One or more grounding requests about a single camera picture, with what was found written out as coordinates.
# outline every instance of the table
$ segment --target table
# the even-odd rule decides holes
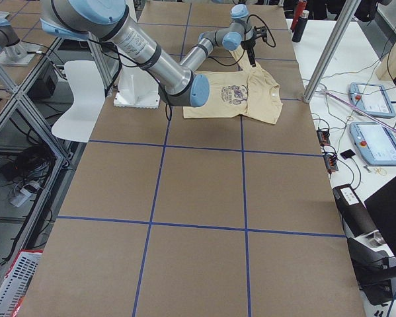
[[[303,79],[310,78],[334,25],[334,21],[310,20],[307,23],[301,42],[293,44]],[[326,85],[329,90],[335,90],[336,92],[333,93],[346,101],[349,101],[348,96],[338,92],[346,93],[348,90],[348,85],[351,82],[370,82],[383,84],[387,89],[391,88],[387,90],[390,100],[396,100],[396,88],[393,88],[395,87],[394,83],[390,81],[379,81],[377,79],[374,70],[378,65],[378,57],[362,32],[361,27],[357,22],[351,22],[324,76],[328,77],[335,73],[355,72],[368,66],[371,67],[363,69],[357,73],[346,73],[343,75],[335,75],[331,78],[324,78],[321,82]],[[340,102],[336,102],[331,98],[328,98],[327,102],[329,103],[330,113],[344,121],[346,121],[346,117],[352,113],[350,108],[341,104]],[[341,121],[329,114],[325,97],[322,94],[315,93],[310,102],[310,106],[311,111],[314,114],[319,115],[324,120],[327,120],[331,127],[344,127],[344,124]],[[355,122],[371,121],[368,118],[359,116],[357,114],[353,114],[352,117],[354,118]],[[381,120],[392,126],[396,122],[396,118]],[[320,126],[326,127],[326,125],[322,122],[320,123]],[[366,163],[360,157],[358,150],[356,149],[354,142],[350,137],[348,129],[346,129],[343,137],[341,137],[341,135],[342,130],[332,130],[330,136],[331,145],[336,148],[338,153],[347,149],[353,149],[353,151],[357,153],[357,155],[354,157],[354,160],[362,173],[362,182],[356,190],[356,193],[360,199],[364,201],[396,176],[396,166],[383,167],[383,171],[387,173],[386,175],[383,173],[377,173],[373,167],[369,167],[371,172],[368,172],[368,170],[363,167],[366,165]],[[357,167],[355,163],[350,162],[350,160],[347,160],[346,164],[348,164],[355,173],[356,180],[353,183],[355,186],[359,180]],[[343,165],[343,162],[338,162],[338,168],[339,171],[333,173],[330,179],[332,188],[342,184],[347,184],[352,179],[351,171],[349,171],[349,169]],[[359,237],[358,240],[368,246],[364,236]],[[390,249],[387,246],[375,249],[375,251],[380,250],[387,250],[390,253]],[[367,316],[371,316],[376,312],[376,310],[384,310],[384,308],[380,306],[370,305],[367,300],[364,301],[364,305]],[[392,316],[396,316],[396,303],[393,306]]]
[[[148,2],[140,23],[181,58],[230,8]],[[283,11],[249,9],[278,43],[255,50],[277,125],[109,99],[19,316],[364,316]]]

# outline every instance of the metal pole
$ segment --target metal pole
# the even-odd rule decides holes
[[[317,90],[321,77],[329,66],[330,60],[332,59],[338,44],[342,40],[343,34],[346,32],[349,22],[354,16],[360,2],[361,0],[346,0],[346,3],[338,16],[336,25],[331,32],[330,38],[325,45],[324,51],[319,58],[318,64],[309,80],[305,93],[303,94],[304,102],[309,102],[314,95],[314,92]]]
[[[355,107],[353,104],[350,104],[349,102],[344,101],[343,99],[340,99],[338,96],[333,95],[331,92],[329,91],[325,91],[325,94],[327,96],[330,96],[331,98],[342,102],[343,104],[347,105],[349,108],[351,108],[352,110],[354,110],[355,112],[358,112],[359,114],[371,119],[372,121],[378,123],[379,125],[381,125],[382,127],[385,127],[386,129],[392,131],[393,133],[396,133],[396,129],[394,127],[391,127],[390,125],[382,122],[381,120],[378,120],[377,118],[365,113],[364,111],[362,111],[361,109]]]
[[[15,93],[18,90],[17,84],[7,74],[7,72],[4,70],[1,64],[0,64],[0,81],[8,92]]]
[[[99,39],[95,35],[89,33],[89,37],[92,40],[99,42]],[[88,44],[91,49],[91,53],[97,65],[100,76],[102,77],[104,86],[105,88],[108,88],[112,82],[112,77],[111,77],[111,72],[108,69],[108,65],[105,62],[104,54],[102,54],[102,48],[100,45],[91,41],[88,41]]]

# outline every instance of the metal frame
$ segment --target metal frame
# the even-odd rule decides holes
[[[315,67],[315,70],[309,80],[305,93],[303,94],[303,101],[308,103],[311,101],[314,92],[317,90],[317,87],[323,77],[327,67],[329,66],[330,60],[333,58],[335,51],[342,40],[346,29],[352,17],[355,14],[356,9],[358,8],[361,0],[346,0],[346,3],[343,6],[340,15],[338,16],[338,20],[331,32],[330,38],[325,45],[324,51],[319,58],[318,64]]]

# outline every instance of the white chair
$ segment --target white chair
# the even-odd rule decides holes
[[[68,61],[65,74],[74,103],[52,126],[60,139],[88,142],[105,102],[104,84],[94,61]]]

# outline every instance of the white surface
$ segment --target white surface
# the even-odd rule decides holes
[[[302,40],[300,43],[293,43],[295,54],[297,57],[297,61],[299,63],[299,69],[301,71],[301,76],[303,79],[310,79],[311,75],[315,69],[315,66],[321,56],[322,51],[324,50],[325,44],[333,30],[335,25],[334,21],[323,21],[323,20],[309,20],[303,33]],[[391,90],[387,90],[387,93],[390,97],[391,101],[396,100],[396,88],[393,88],[395,85],[392,82],[387,81],[379,81],[374,73],[375,67],[379,64],[377,55],[372,49],[370,43],[364,36],[364,33],[358,26],[356,22],[351,22],[345,35],[343,36],[342,41],[340,42],[330,64],[327,68],[324,76],[329,76],[335,73],[345,73],[345,72],[355,72],[359,71],[365,67],[369,67],[363,71],[358,73],[344,74],[344,75],[335,75],[331,78],[325,78],[321,81],[324,85],[327,86],[329,90],[336,90],[334,92],[337,96],[342,98],[345,101],[350,102],[350,99],[347,95],[348,86],[351,82],[357,83],[377,83],[383,84],[385,88],[392,88]],[[347,106],[337,102],[335,100],[327,99],[328,105],[330,108],[330,113],[341,118],[346,121],[346,118],[351,115],[352,110],[347,108]],[[321,93],[316,93],[310,102],[311,111],[313,113],[318,114],[321,118],[328,121],[330,127],[343,127],[344,124],[332,117],[327,108],[327,103],[325,99],[325,95]],[[357,114],[353,114],[355,122],[369,122],[370,120],[359,116]],[[381,119],[389,125],[393,125],[396,121],[396,118],[393,119]],[[314,121],[315,127],[320,125],[320,127],[326,127],[325,123],[320,122],[318,120]],[[331,130],[330,140],[331,145],[337,150],[338,153],[341,153],[347,149],[352,149],[355,153],[358,153],[356,147],[354,146],[353,140],[350,137],[348,127],[344,132],[343,138],[340,141],[340,136],[342,135],[342,130],[333,129]],[[356,190],[358,197],[364,201],[368,197],[370,197],[374,192],[380,189],[384,184],[390,181],[394,176],[396,176],[396,167],[383,167],[383,170],[377,170],[375,168],[369,167],[371,172],[368,172],[363,166],[366,163],[360,158],[360,155],[357,154],[354,157],[356,164],[359,166],[361,174],[362,174],[362,182],[360,187]],[[346,163],[351,167],[355,174],[355,182],[354,186],[357,185],[359,181],[358,170],[356,169],[355,163],[351,162],[351,160],[346,160]],[[352,179],[351,172],[343,165],[338,162],[339,171],[335,172],[331,176],[331,187],[336,187],[339,185],[347,184]],[[379,250],[387,250],[390,253],[390,250],[387,246],[382,246],[380,248],[374,249],[375,251]],[[361,292],[361,296],[364,301],[364,308],[366,311],[367,317],[371,317],[374,313],[379,311],[384,311],[383,317],[387,314],[387,307],[381,307],[380,305],[372,306],[365,294]],[[393,305],[393,310],[391,312],[391,317],[396,317],[396,302]]]
[[[65,74],[74,103],[52,127],[60,139],[88,142],[105,102],[104,84],[94,61],[68,61]]]

